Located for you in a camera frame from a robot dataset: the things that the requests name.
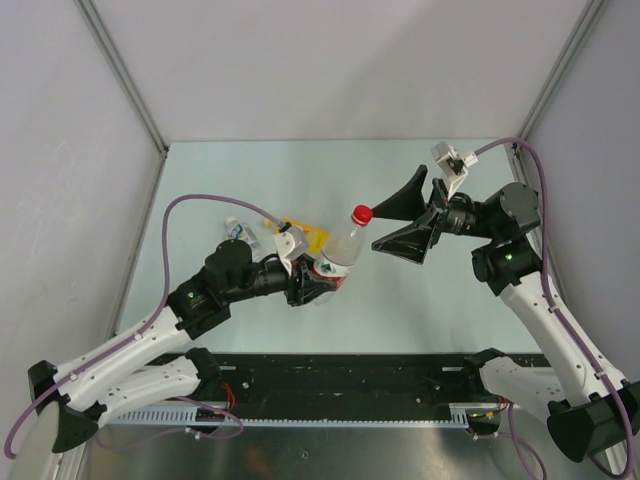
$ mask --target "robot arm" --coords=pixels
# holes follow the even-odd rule
[[[509,398],[538,419],[570,459],[587,456],[625,438],[611,394],[600,381],[606,374],[618,391],[631,420],[640,429],[640,382],[631,384],[588,338],[553,285],[551,309],[541,287],[542,262],[526,235],[541,223],[537,193],[511,183],[485,202],[476,202],[457,189],[474,156],[462,157],[442,143],[433,151],[443,169],[433,180],[428,202],[422,196],[427,168],[421,165],[396,194],[373,209],[374,216],[411,223],[373,242],[375,251],[422,264],[443,233],[486,238],[490,243],[472,252],[476,278],[520,318],[545,354],[551,369],[521,368],[502,352],[490,349],[468,360],[467,373],[480,392]],[[558,322],[561,308],[570,326],[602,365],[596,372],[576,341]]]
[[[59,404],[53,453],[84,443],[109,419],[127,411],[198,389],[217,390],[220,370],[206,349],[191,349],[167,365],[134,372],[229,319],[231,303],[284,292],[289,305],[299,306],[335,290],[334,282],[311,271],[313,259],[303,255],[308,245],[299,228],[289,226],[274,240],[278,253],[259,263],[251,261],[246,243],[221,243],[197,274],[169,294],[150,327],[145,328],[150,321],[147,317],[75,360],[58,366],[42,361],[31,367],[33,399],[70,375],[70,381],[37,408],[40,413],[51,402]],[[123,341],[125,344],[115,349]],[[106,352],[111,353],[81,368]]]

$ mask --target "small plastic bottle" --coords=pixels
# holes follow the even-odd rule
[[[258,262],[264,257],[264,252],[258,237],[246,223],[240,223],[236,217],[228,217],[224,221],[227,226],[227,238],[232,240],[242,240],[251,247],[251,257],[254,262]]]
[[[369,207],[358,205],[351,219],[329,235],[322,253],[313,263],[314,273],[335,281],[337,288],[340,288],[362,252],[367,238],[365,228],[372,218],[373,211]],[[326,303],[334,294],[335,292],[324,293],[314,303]]]

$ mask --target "orange wire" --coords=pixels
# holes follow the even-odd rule
[[[229,413],[231,413],[231,411],[233,410],[233,407],[236,406],[236,396],[233,394],[233,390],[231,390],[231,386],[228,383],[223,383],[222,384],[222,388],[224,388],[227,392],[227,403],[229,403],[229,398],[231,398],[231,404],[229,405],[229,408],[227,409],[227,411]]]
[[[498,399],[499,400],[503,400],[503,402],[501,401],[500,403],[504,403],[504,407],[500,407],[500,410],[498,410],[498,413],[504,412],[507,409],[507,407],[509,406],[509,403],[511,403],[511,402],[509,402],[509,400],[507,400],[504,397],[498,397]]]

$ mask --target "white wall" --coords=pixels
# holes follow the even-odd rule
[[[105,338],[160,157],[72,1],[0,2],[0,64],[4,441],[27,368]]]
[[[586,0],[96,0],[178,140],[513,134]]]
[[[533,144],[554,257],[576,318],[640,380],[640,2],[610,2]]]

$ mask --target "red bottle cap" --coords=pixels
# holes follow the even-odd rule
[[[362,227],[366,227],[373,218],[373,210],[366,205],[358,205],[351,214],[351,220]]]

